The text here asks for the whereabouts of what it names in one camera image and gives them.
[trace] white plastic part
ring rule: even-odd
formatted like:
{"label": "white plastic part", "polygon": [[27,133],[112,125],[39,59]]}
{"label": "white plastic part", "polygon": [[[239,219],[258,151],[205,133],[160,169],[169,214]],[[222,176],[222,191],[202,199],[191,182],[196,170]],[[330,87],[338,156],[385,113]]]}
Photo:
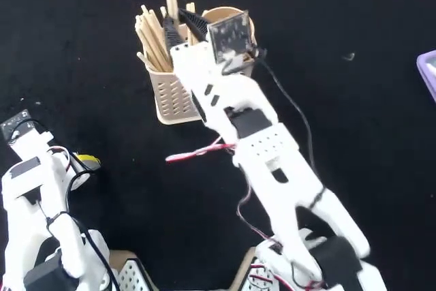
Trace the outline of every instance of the white plastic part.
{"label": "white plastic part", "polygon": [[118,274],[121,291],[152,291],[135,260],[128,260]]}
{"label": "white plastic part", "polygon": [[[13,291],[25,291],[23,279],[33,265],[44,240],[50,237],[47,217],[55,217],[66,210],[65,192],[74,172],[65,171],[67,158],[63,153],[47,152],[47,134],[35,129],[19,136],[11,147],[25,160],[37,157],[39,164],[21,174],[12,176],[12,166],[3,176],[3,206],[7,211],[9,241],[5,250],[3,285]],[[31,204],[23,195],[40,189],[40,204]],[[88,242],[83,244],[76,223],[68,215],[60,215],[50,232],[59,241],[61,261],[66,273],[79,278],[78,291],[99,289],[106,272],[100,259]],[[95,244],[108,259],[109,249],[98,231],[89,231]]]}
{"label": "white plastic part", "polygon": [[[227,11],[234,10],[236,12],[241,12],[240,10],[232,7],[219,7],[213,10],[205,11],[205,17],[215,13],[215,10],[219,11],[216,13],[217,15],[223,15],[224,17],[229,14]],[[183,24],[180,26],[179,33],[182,37],[187,36],[186,25]],[[255,42],[254,31],[251,37]],[[156,72],[147,65],[145,65],[145,68],[150,75],[151,85],[155,94],[157,118],[161,123],[171,125],[198,121],[201,119],[196,107],[192,103],[191,95],[180,83],[178,76],[174,72]],[[243,74],[250,76],[252,69],[252,67],[248,67],[244,70]]]}
{"label": "white plastic part", "polygon": [[[306,240],[306,237],[311,234],[311,231],[307,228],[303,228],[299,231],[299,236],[305,247],[309,250],[313,247],[323,243],[326,238],[321,236],[316,239]],[[261,242],[255,251],[256,260],[254,264],[262,264],[264,265],[271,273],[277,274],[278,276],[284,278],[286,282],[288,282],[294,291],[305,291],[302,288],[299,288],[295,283],[298,282],[301,286],[308,286],[311,280],[302,272],[298,267],[294,267],[294,277],[292,277],[292,268],[289,265],[287,259],[279,254],[275,253],[270,247],[273,245],[272,240],[266,240]],[[386,287],[384,285],[383,279],[380,275],[380,272],[372,265],[360,261],[362,265],[362,270],[358,273],[358,279],[362,289],[364,291],[386,291]],[[330,291],[343,291],[342,286],[335,286]]]}
{"label": "white plastic part", "polygon": [[[209,43],[181,44],[173,47],[170,54],[174,73],[186,90],[196,96],[204,111],[205,126],[218,132],[226,144],[236,145],[234,165],[244,172],[268,213],[272,230],[283,245],[282,258],[288,268],[294,262],[308,278],[321,280],[322,272],[299,236],[296,207],[312,207],[323,185],[299,152],[296,141],[279,122],[258,84],[242,74],[224,76],[223,65],[215,64]],[[239,138],[226,113],[228,108],[233,113],[260,110],[270,126]],[[273,172],[277,169],[285,175],[285,183],[274,178]],[[311,210],[336,234],[344,236],[359,258],[369,254],[367,239],[330,190],[324,191]]]}
{"label": "white plastic part", "polygon": [[[255,260],[253,264],[261,264],[261,262],[260,260]],[[262,281],[258,277],[269,279],[272,283]],[[280,284],[268,269],[254,268],[248,271],[240,291],[280,291]]]}

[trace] black table surface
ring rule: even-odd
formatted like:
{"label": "black table surface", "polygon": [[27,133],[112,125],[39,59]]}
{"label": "black table surface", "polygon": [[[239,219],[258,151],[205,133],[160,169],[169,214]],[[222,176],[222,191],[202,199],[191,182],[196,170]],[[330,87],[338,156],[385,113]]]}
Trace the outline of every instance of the black table surface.
{"label": "black table surface", "polygon": [[[311,123],[323,182],[371,244],[369,262],[389,290],[430,286],[436,108],[416,57],[436,48],[434,1],[178,1],[250,11],[268,62]],[[260,242],[235,214],[245,182],[224,152],[164,162],[216,136],[200,122],[158,122],[136,58],[143,3],[158,10],[164,0],[0,0],[0,121],[27,108],[65,145],[102,160],[104,176],[72,194],[72,211],[110,248],[136,252],[160,288],[227,288]],[[254,78],[306,155],[296,111],[260,67]],[[18,160],[5,142],[0,158],[0,172]],[[270,233],[257,199],[244,214]],[[0,220],[3,249],[5,211]]]}

